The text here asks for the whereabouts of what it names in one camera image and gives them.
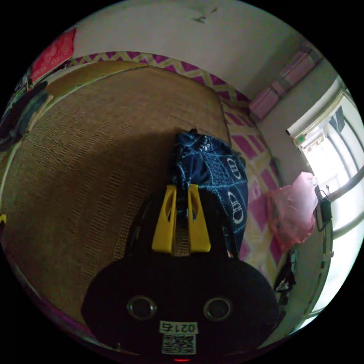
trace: clothing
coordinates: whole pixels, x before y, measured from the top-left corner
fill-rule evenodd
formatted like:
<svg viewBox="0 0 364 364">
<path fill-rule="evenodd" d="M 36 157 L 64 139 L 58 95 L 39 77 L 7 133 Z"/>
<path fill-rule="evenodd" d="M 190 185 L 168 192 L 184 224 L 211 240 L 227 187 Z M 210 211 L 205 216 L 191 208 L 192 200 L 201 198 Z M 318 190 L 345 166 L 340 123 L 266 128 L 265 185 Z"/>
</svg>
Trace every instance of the clothing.
<svg viewBox="0 0 364 364">
<path fill-rule="evenodd" d="M 190 184 L 215 193 L 231 221 L 237 251 L 242 245 L 248 206 L 245 160 L 225 142 L 198 134 L 196 129 L 179 133 L 169 160 L 170 184 L 177 186 L 177 215 L 187 218 Z"/>
<path fill-rule="evenodd" d="M 296 284 L 294 275 L 296 262 L 297 251 L 294 250 L 292 253 L 288 252 L 286 262 L 284 263 L 274 285 L 276 292 L 286 294 L 292 290 L 293 286 Z"/>
<path fill-rule="evenodd" d="M 0 151 L 8 150 L 24 135 L 31 116 L 48 98 L 47 82 L 25 93 L 4 116 L 0 124 Z"/>
</svg>

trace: woven bamboo mat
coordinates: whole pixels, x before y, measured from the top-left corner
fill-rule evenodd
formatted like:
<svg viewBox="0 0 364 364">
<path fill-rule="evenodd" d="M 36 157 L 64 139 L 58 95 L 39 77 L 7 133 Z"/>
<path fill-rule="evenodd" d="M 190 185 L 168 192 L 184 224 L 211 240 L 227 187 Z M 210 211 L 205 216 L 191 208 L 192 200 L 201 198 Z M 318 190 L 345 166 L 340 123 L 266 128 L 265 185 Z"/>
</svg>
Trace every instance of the woven bamboo mat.
<svg viewBox="0 0 364 364">
<path fill-rule="evenodd" d="M 40 117 L 2 206 L 8 254 L 55 307 L 83 322 L 88 284 L 122 258 L 142 201 L 166 183 L 175 133 L 193 127 L 228 141 L 217 95 L 152 67 L 82 87 Z M 175 253 L 188 254 L 185 239 Z"/>
<path fill-rule="evenodd" d="M 86 85 L 94 80 L 107 77 L 118 72 L 127 71 L 140 67 L 147 67 L 147 64 L 126 62 L 126 61 L 104 61 L 94 62 L 85 67 L 77 68 L 63 77 L 54 80 L 46 87 L 46 92 L 56 100 L 68 92 Z"/>
</svg>

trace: red poster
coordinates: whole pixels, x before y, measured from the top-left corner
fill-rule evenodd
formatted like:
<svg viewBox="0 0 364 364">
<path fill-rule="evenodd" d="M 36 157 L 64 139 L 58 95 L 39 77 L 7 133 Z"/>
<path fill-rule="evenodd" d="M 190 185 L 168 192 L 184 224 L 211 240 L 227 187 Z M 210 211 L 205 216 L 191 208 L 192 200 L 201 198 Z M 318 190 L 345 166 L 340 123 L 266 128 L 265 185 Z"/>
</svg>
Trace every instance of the red poster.
<svg viewBox="0 0 364 364">
<path fill-rule="evenodd" d="M 35 82 L 38 78 L 52 71 L 73 55 L 76 28 L 63 33 L 37 58 L 32 67 L 31 80 Z"/>
</svg>

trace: qr code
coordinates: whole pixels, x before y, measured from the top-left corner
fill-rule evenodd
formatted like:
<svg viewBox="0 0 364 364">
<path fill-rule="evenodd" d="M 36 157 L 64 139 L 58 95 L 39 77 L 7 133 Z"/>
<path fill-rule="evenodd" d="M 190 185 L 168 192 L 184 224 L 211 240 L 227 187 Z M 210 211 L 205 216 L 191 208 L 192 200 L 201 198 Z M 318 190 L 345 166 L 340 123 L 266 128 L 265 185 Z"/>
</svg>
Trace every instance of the qr code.
<svg viewBox="0 0 364 364">
<path fill-rule="evenodd" d="M 196 335 L 164 335 L 162 354 L 196 354 Z"/>
</svg>

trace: pink plastic bag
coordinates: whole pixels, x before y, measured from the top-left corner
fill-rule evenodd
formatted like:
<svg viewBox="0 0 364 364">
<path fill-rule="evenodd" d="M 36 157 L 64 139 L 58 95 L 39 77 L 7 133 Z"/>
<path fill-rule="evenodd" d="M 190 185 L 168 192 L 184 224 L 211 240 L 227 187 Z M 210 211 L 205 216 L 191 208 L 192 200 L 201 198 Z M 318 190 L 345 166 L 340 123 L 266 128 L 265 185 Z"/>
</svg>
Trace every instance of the pink plastic bag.
<svg viewBox="0 0 364 364">
<path fill-rule="evenodd" d="M 283 253 L 314 232 L 313 212 L 318 203 L 315 185 L 315 177 L 302 172 L 292 185 L 266 193 L 269 227 Z"/>
</svg>

